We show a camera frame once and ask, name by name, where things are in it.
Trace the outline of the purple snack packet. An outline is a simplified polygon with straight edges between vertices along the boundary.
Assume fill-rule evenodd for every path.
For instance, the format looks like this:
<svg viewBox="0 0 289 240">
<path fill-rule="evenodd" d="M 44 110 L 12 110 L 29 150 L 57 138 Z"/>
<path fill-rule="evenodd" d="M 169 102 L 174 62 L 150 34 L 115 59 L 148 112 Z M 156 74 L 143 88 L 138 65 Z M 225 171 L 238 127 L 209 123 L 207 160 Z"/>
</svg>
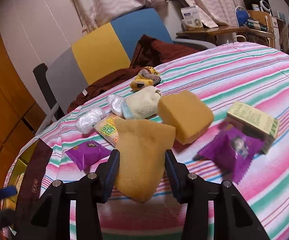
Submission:
<svg viewBox="0 0 289 240">
<path fill-rule="evenodd" d="M 231 180 L 239 184 L 255 154 L 262 151 L 264 135 L 253 129 L 239 129 L 227 123 L 194 160 L 208 159 L 220 169 L 232 173 Z"/>
<path fill-rule="evenodd" d="M 66 151 L 66 155 L 81 171 L 90 168 L 99 160 L 110 155 L 111 151 L 94 140 L 83 142 Z"/>
</svg>

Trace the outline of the green cream small box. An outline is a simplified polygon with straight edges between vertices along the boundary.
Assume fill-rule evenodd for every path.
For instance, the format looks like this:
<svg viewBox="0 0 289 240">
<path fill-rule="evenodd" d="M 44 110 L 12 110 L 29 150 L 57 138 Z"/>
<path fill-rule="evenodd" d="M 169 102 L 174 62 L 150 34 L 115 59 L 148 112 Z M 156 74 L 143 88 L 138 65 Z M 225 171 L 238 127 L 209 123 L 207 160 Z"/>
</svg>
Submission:
<svg viewBox="0 0 289 240">
<path fill-rule="evenodd" d="M 243 102 L 235 102 L 227 116 L 246 135 L 264 142 L 261 152 L 267 154 L 278 136 L 280 121 L 267 113 Z"/>
</svg>

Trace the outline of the yellow green cracker packet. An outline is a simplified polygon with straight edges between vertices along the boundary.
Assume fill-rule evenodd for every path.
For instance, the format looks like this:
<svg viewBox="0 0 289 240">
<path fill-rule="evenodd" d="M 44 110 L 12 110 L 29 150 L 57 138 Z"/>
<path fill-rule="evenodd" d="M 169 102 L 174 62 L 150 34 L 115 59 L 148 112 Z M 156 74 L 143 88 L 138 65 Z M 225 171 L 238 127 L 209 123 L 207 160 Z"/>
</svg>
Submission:
<svg viewBox="0 0 289 240">
<path fill-rule="evenodd" d="M 117 128 L 115 126 L 115 120 L 122 120 L 123 118 L 115 115 L 109 114 L 99 123 L 94 126 L 94 129 L 104 137 L 110 144 L 113 146 L 116 145 L 119 136 L 117 132 Z"/>
</svg>

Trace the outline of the tan sponge cake bun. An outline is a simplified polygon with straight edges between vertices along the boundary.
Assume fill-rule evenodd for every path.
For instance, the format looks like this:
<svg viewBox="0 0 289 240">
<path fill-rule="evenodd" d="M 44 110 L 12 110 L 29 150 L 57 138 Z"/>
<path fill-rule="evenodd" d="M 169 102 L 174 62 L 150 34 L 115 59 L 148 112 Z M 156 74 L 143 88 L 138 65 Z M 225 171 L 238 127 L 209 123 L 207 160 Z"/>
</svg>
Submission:
<svg viewBox="0 0 289 240">
<path fill-rule="evenodd" d="M 118 119 L 115 126 L 120 152 L 115 187 L 137 202 L 147 202 L 164 174 L 165 153 L 174 144 L 176 129 L 145 119 Z"/>
</svg>

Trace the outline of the cream sock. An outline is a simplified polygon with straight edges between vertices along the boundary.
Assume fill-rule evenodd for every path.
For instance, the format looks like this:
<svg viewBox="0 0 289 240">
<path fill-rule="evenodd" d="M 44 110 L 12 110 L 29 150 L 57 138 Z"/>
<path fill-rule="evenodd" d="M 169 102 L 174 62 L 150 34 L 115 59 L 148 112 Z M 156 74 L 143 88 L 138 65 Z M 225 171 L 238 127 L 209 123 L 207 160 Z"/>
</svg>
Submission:
<svg viewBox="0 0 289 240">
<path fill-rule="evenodd" d="M 145 87 L 122 102 L 125 119 L 146 119 L 157 113 L 157 104 L 162 97 L 161 91 L 154 87 Z"/>
</svg>

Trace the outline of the yellow striped sock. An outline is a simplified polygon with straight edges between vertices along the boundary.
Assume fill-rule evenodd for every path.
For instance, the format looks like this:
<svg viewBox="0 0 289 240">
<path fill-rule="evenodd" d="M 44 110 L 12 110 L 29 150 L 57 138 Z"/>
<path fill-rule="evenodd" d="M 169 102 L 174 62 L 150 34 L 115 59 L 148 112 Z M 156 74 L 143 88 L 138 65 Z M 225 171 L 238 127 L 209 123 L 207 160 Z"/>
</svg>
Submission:
<svg viewBox="0 0 289 240">
<path fill-rule="evenodd" d="M 131 82 L 130 88 L 136 92 L 148 86 L 156 86 L 160 82 L 160 73 L 153 67 L 147 66 L 139 71 L 135 79 Z"/>
</svg>

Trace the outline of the gold metal tin box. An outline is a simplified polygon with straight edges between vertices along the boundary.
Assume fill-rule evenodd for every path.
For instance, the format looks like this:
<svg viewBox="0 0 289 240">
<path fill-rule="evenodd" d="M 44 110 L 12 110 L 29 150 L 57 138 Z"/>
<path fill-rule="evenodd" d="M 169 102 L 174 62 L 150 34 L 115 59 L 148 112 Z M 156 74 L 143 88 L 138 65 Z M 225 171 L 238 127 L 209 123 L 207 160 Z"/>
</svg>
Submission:
<svg viewBox="0 0 289 240">
<path fill-rule="evenodd" d="M 11 197 L 8 197 L 2 201 L 2 209 L 11 209 L 15 210 L 17 197 L 20 192 L 20 187 L 25 175 L 25 171 L 27 170 L 30 159 L 34 153 L 34 150 L 38 144 L 38 141 L 34 142 L 26 148 L 21 154 L 19 154 L 16 159 L 15 164 L 13 165 L 13 169 L 9 173 L 9 180 L 7 186 L 14 186 L 17 190 L 17 194 Z"/>
</svg>

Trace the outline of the wooden wardrobe panels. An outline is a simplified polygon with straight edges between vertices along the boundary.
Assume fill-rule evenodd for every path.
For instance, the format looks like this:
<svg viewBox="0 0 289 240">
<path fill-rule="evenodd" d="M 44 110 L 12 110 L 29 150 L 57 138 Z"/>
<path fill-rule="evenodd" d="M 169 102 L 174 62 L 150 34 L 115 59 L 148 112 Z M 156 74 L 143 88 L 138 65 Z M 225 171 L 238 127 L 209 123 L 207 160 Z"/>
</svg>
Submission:
<svg viewBox="0 0 289 240">
<path fill-rule="evenodd" d="M 14 159 L 45 116 L 18 76 L 0 34 L 0 188 Z"/>
</svg>

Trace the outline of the white plastic wrapped ball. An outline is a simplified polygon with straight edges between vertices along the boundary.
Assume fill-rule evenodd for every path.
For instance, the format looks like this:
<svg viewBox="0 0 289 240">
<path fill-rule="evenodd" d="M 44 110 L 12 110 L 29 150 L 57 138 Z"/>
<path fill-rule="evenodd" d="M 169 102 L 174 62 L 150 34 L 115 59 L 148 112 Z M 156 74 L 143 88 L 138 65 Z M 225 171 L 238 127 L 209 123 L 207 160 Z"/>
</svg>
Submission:
<svg viewBox="0 0 289 240">
<path fill-rule="evenodd" d="M 89 134 L 96 124 L 105 118 L 105 111 L 100 107 L 93 107 L 77 119 L 76 129 L 82 134 Z"/>
</svg>

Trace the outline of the black rolled mat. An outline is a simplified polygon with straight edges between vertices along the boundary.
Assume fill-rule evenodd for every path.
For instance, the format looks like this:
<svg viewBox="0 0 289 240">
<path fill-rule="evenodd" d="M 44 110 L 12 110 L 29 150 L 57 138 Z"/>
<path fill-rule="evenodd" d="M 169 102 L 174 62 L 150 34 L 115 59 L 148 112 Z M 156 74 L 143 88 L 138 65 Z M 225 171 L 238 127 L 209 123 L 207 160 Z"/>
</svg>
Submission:
<svg viewBox="0 0 289 240">
<path fill-rule="evenodd" d="M 58 90 L 56 87 L 60 84 L 60 77 L 54 70 L 48 70 L 45 63 L 37 65 L 33 74 L 49 108 L 52 109 L 58 103 L 54 92 Z"/>
</svg>

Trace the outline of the grey yellow blue chair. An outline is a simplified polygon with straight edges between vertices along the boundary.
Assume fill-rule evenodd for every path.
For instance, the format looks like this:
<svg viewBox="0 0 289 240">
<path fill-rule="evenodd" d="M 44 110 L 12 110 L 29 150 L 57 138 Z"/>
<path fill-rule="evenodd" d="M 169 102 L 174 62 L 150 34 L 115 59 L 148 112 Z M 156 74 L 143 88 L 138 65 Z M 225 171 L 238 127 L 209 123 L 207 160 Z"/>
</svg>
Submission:
<svg viewBox="0 0 289 240">
<path fill-rule="evenodd" d="M 160 16 L 152 8 L 121 16 L 72 44 L 48 67 L 60 77 L 60 84 L 56 87 L 58 90 L 54 92 L 58 103 L 37 132 L 41 133 L 52 118 L 62 118 L 78 94 L 101 75 L 129 67 L 136 43 L 144 34 L 194 49 L 206 50 L 215 46 L 207 41 L 172 39 Z"/>
</svg>

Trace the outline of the maroon red garment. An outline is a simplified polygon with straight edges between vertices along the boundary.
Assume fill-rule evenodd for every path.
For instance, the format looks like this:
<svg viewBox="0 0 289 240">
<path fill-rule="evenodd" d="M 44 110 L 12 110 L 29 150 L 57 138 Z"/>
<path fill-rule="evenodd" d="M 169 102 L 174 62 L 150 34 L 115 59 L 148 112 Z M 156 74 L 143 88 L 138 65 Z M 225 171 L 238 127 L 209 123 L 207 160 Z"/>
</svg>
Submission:
<svg viewBox="0 0 289 240">
<path fill-rule="evenodd" d="M 156 67 L 160 64 L 173 61 L 183 56 L 197 53 L 202 49 L 194 49 L 180 44 L 166 43 L 158 39 L 142 35 L 136 44 L 130 66 L 101 75 L 99 79 L 86 88 L 87 94 L 80 93 L 76 100 L 69 104 L 67 113 L 89 100 L 103 94 L 111 88 L 135 77 L 144 67 Z"/>
</svg>

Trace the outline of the wooden side desk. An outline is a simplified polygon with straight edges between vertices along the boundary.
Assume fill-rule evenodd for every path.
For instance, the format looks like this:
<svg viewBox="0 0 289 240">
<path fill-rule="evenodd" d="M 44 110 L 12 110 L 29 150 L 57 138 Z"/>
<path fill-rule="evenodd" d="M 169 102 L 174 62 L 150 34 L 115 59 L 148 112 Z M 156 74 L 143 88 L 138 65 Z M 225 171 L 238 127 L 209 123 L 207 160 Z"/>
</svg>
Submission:
<svg viewBox="0 0 289 240">
<path fill-rule="evenodd" d="M 176 37 L 191 40 L 205 40 L 213 44 L 223 44 L 226 43 L 227 40 L 240 41 L 245 38 L 246 41 L 265 44 L 268 47 L 275 48 L 274 33 L 233 25 L 184 30 L 176 33 Z"/>
</svg>

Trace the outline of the white blue product box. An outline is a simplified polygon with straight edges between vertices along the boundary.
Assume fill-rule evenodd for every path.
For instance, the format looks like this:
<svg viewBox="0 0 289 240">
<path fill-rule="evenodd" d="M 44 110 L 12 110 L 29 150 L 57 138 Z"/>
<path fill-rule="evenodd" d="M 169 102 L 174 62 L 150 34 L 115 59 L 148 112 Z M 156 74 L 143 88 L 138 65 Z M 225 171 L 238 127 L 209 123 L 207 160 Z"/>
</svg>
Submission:
<svg viewBox="0 0 289 240">
<path fill-rule="evenodd" d="M 193 7 L 181 8 L 181 14 L 183 16 L 181 22 L 185 30 L 195 30 L 203 28 L 203 23 L 199 15 L 197 5 Z"/>
</svg>

